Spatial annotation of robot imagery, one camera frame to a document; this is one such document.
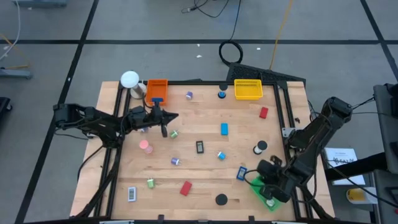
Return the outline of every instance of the white ball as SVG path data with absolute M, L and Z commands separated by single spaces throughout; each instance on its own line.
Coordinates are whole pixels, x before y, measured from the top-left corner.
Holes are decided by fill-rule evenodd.
M 138 84 L 139 76 L 135 71 L 124 72 L 120 82 L 124 88 L 132 88 Z

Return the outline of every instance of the wooden tabletop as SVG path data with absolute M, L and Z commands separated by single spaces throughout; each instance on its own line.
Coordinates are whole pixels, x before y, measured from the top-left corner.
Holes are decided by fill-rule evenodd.
M 294 118 L 300 119 L 296 126 L 305 127 L 310 122 L 310 112 L 303 83 L 288 82 L 288 86 Z M 98 110 L 112 114 L 117 87 L 117 82 L 103 82 L 96 107 Z M 193 92 L 190 101 L 185 99 L 187 91 Z M 126 136 L 113 219 L 155 220 L 163 214 L 166 220 L 247 220 L 250 215 L 254 215 L 256 220 L 295 220 L 291 201 L 271 213 L 247 183 L 236 179 L 240 166 L 255 169 L 261 159 L 269 160 L 271 155 L 285 162 L 273 88 L 263 86 L 264 97 L 257 101 L 236 100 L 233 86 L 227 89 L 225 99 L 219 99 L 218 92 L 217 85 L 169 85 L 168 102 L 163 109 L 179 113 L 178 118 L 167 126 L 169 133 L 177 129 L 180 132 L 178 137 L 163 138 L 159 127 L 150 128 L 148 133 L 133 131 Z M 280 97 L 285 125 L 289 126 L 281 90 Z M 141 104 L 140 100 L 132 99 L 130 108 Z M 259 118 L 263 106 L 269 109 L 266 119 Z M 227 136 L 220 134 L 221 123 L 228 123 Z M 151 154 L 145 154 L 139 148 L 139 142 L 143 139 L 154 148 Z M 255 155 L 252 149 L 260 140 L 266 141 L 268 148 L 261 155 Z M 203 141 L 204 154 L 197 154 L 196 141 Z M 89 140 L 85 158 L 100 145 L 98 138 Z M 226 154 L 225 160 L 217 158 L 218 151 Z M 98 189 L 104 152 L 103 149 L 82 169 L 71 215 L 80 212 Z M 172 157 L 179 158 L 182 164 L 172 165 Z M 248 179 L 252 180 L 255 176 L 250 174 Z M 147 187 L 149 177 L 155 180 L 154 189 Z M 180 189 L 186 180 L 192 183 L 192 188 L 184 196 L 180 194 Z M 316 199 L 326 212 L 334 216 L 320 158 L 317 181 Z M 129 187 L 137 188 L 136 202 L 127 201 Z M 308 188 L 312 191 L 313 180 L 308 183 Z M 216 204 L 218 194 L 228 197 L 226 205 Z M 107 201 L 108 191 L 104 194 L 102 214 L 105 213 Z M 300 210 L 304 217 L 304 206 L 301 205 Z

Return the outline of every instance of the gray floor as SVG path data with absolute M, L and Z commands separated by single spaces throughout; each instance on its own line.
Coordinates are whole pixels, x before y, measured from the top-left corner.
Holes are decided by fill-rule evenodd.
M 23 9 L 21 39 L 79 39 L 92 0 L 70 0 L 64 9 Z M 204 10 L 216 13 L 224 1 Z M 274 39 L 288 0 L 243 0 L 237 39 Z M 394 0 L 368 1 L 385 39 L 398 39 Z M 181 14 L 191 1 L 113 0 L 99 2 L 88 39 L 226 39 L 231 35 L 237 0 L 210 19 L 194 11 Z M 13 39 L 16 7 L 0 2 L 0 32 Z M 295 1 L 282 39 L 376 40 L 360 1 Z M 14 110 L 0 129 L 0 223 L 12 223 L 21 205 L 59 98 L 76 45 L 18 45 L 32 61 L 31 80 L 0 79 L 0 96 Z M 273 45 L 244 44 L 243 64 L 267 68 Z M 398 46 L 389 46 L 398 57 Z M 225 47 L 228 60 L 235 49 Z M 0 66 L 24 63 L 13 51 Z M 134 69 L 141 78 L 224 80 L 228 68 L 218 57 L 218 44 L 85 45 L 67 96 L 68 103 L 96 104 L 101 82 L 118 80 Z M 279 45 L 273 70 L 307 79 L 307 95 L 316 109 L 330 96 L 356 104 L 371 97 L 373 85 L 395 83 L 380 45 Z M 368 104 L 358 111 L 374 111 Z M 76 187 L 76 172 L 86 142 L 55 136 L 26 221 L 67 218 Z M 353 147 L 363 158 L 382 151 L 377 116 L 354 115 L 329 147 Z M 350 205 L 346 187 L 330 187 L 336 216 L 368 222 L 368 212 Z

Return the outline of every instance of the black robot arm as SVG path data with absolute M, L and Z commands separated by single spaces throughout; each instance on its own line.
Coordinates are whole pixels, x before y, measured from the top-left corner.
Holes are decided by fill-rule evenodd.
M 53 110 L 57 128 L 77 128 L 85 135 L 94 134 L 102 140 L 104 147 L 118 147 L 122 141 L 121 136 L 157 125 L 161 126 L 162 135 L 166 138 L 166 125 L 178 116 L 177 113 L 161 110 L 159 102 L 155 102 L 150 113 L 143 106 L 137 106 L 124 117 L 115 117 L 91 106 L 77 104 L 54 105 Z
M 260 194 L 267 199 L 275 197 L 287 202 L 293 189 L 299 187 L 305 197 L 310 198 L 307 182 L 316 171 L 317 158 L 336 131 L 350 121 L 351 114 L 351 105 L 336 97 L 327 99 L 322 112 L 306 128 L 293 130 L 284 140 L 285 147 L 295 151 L 286 166 L 281 166 L 282 161 L 276 156 L 271 157 L 273 164 L 260 161 L 257 171 L 265 183 Z M 316 200 L 311 200 L 310 204 L 320 213 L 319 217 L 331 218 Z

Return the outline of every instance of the yellow basket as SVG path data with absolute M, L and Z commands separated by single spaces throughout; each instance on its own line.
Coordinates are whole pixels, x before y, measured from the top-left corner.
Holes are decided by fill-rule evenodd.
M 262 97 L 261 80 L 235 80 L 237 100 L 258 100 Z

